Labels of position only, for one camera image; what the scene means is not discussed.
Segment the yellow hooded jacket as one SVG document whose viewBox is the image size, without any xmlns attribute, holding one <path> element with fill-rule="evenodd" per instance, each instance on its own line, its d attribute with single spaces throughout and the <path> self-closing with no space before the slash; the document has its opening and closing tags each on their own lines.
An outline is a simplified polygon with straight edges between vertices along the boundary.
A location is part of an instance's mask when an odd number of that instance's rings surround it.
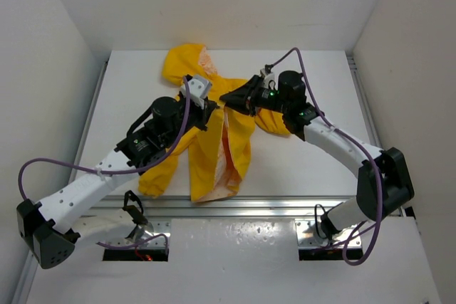
<svg viewBox="0 0 456 304">
<path fill-rule="evenodd" d="M 209 99 L 215 101 L 245 83 L 243 79 L 222 77 L 203 44 L 188 43 L 168 51 L 163 78 L 182 85 L 185 75 L 208 79 L 212 83 Z M 257 127 L 273 135 L 290 135 L 277 112 L 260 110 L 257 116 L 250 117 L 220 105 L 211 114 L 207 130 L 192 128 L 164 162 L 140 176 L 139 192 L 152 197 L 163 195 L 176 172 L 179 156 L 187 152 L 193 202 L 238 194 L 252 159 L 250 139 Z"/>
</svg>

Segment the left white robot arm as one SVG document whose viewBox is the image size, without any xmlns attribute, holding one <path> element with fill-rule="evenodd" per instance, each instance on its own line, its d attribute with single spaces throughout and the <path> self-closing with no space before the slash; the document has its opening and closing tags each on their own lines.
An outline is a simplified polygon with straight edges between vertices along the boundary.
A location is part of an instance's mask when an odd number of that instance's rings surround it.
<svg viewBox="0 0 456 304">
<path fill-rule="evenodd" d="M 117 188 L 163 164 L 185 133 L 206 130 L 217 107 L 196 95 L 159 97 L 96 167 L 76 166 L 84 173 L 81 177 L 38 201 L 25 196 L 16 207 L 19 233 L 40 267 L 54 268 L 78 247 L 114 236 L 130 237 L 147 226 L 141 204 L 124 203 L 111 216 L 84 215 Z"/>
</svg>

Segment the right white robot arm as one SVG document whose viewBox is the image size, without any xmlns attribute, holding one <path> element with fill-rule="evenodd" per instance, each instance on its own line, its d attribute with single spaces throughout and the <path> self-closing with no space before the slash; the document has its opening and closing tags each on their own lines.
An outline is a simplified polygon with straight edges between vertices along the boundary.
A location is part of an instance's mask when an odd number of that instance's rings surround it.
<svg viewBox="0 0 456 304">
<path fill-rule="evenodd" d="M 356 177 L 356 196 L 321 216 L 316 231 L 323 239 L 362 221 L 382 221 L 415 196 L 403 153 L 345 137 L 329 127 L 306 99 L 306 84 L 296 71 L 280 73 L 275 88 L 255 75 L 220 99 L 243 115 L 257 116 L 265 110 L 281 114 L 291 134 L 322 149 Z"/>
</svg>

